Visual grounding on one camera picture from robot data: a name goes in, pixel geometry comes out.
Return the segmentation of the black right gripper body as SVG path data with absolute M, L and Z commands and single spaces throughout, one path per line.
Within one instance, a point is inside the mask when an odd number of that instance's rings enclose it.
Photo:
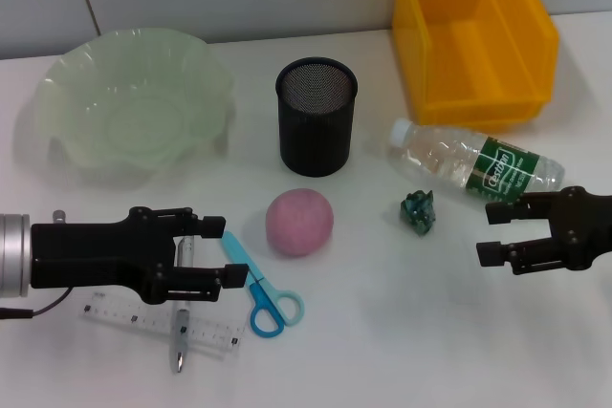
M 549 223 L 567 269 L 589 269 L 596 258 L 612 253 L 612 195 L 566 187 L 554 198 Z

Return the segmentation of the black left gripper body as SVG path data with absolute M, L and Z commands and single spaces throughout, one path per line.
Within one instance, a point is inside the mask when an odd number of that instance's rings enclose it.
M 193 268 L 175 266 L 179 236 L 195 235 L 198 217 L 190 208 L 153 210 L 137 206 L 119 222 L 35 224 L 31 229 L 35 289 L 121 286 L 141 300 L 199 300 Z

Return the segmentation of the clear green-label water bottle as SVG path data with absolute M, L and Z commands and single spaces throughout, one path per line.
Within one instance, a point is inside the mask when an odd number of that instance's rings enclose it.
M 389 145 L 394 161 L 407 170 L 494 202 L 558 191 L 565 176 L 557 161 L 463 128 L 422 126 L 399 118 Z

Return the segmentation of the pink peach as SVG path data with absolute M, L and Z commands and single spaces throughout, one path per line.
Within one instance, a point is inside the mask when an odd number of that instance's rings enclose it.
M 320 250 L 331 238 L 334 213 L 328 200 L 309 188 L 286 191 L 266 211 L 269 245 L 282 256 L 303 257 Z

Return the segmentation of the green plastic wrapper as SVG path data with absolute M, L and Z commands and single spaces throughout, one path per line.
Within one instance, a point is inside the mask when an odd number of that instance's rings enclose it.
M 433 192 L 416 190 L 400 203 L 400 217 L 417 235 L 428 234 L 436 221 Z

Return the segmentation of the blue scissors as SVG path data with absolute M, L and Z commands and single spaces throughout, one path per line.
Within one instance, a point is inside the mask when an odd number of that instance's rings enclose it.
M 305 312 L 302 298 L 292 290 L 276 289 L 230 231 L 224 232 L 221 245 L 231 262 L 248 266 L 246 284 L 253 300 L 250 325 L 251 330 L 257 336 L 274 338 L 280 335 L 286 327 L 295 326 L 302 320 Z M 281 300 L 283 298 L 295 304 L 295 313 L 292 316 L 282 309 Z M 257 315 L 261 312 L 266 313 L 272 319 L 275 324 L 274 330 L 265 331 L 257 325 Z

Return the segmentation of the transparent plastic ruler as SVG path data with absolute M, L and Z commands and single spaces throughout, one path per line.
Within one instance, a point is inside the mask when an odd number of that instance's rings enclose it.
M 176 302 L 147 305 L 111 293 L 94 291 L 82 299 L 80 317 L 124 331 L 169 340 L 174 356 L 174 313 Z M 225 356 L 240 346 L 246 325 L 243 321 L 200 314 L 190 307 L 188 350 Z

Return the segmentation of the silver ballpoint pen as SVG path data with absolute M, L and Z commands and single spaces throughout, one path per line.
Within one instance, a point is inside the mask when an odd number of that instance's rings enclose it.
M 193 267 L 194 237 L 185 236 L 178 245 L 177 263 L 182 268 Z M 176 302 L 174 313 L 174 356 L 171 360 L 173 371 L 180 374 L 186 362 L 188 350 L 188 330 L 190 321 L 190 306 L 187 300 Z

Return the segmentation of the pale green wavy glass plate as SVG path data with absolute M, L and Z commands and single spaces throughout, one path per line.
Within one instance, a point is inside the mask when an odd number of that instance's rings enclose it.
M 54 62 L 33 94 L 33 120 L 79 171 L 155 174 L 222 136 L 232 86 L 196 36 L 118 30 Z

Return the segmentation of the black mesh pen holder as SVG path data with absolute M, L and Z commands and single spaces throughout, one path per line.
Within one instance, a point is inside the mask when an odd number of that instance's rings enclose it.
M 358 81 L 327 57 L 292 62 L 278 75 L 279 151 L 296 174 L 326 177 L 348 161 Z

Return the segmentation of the yellow plastic bin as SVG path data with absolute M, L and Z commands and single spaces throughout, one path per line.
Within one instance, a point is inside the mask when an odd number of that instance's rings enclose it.
M 551 100 L 559 35 L 541 0 L 394 0 L 413 117 L 501 131 Z

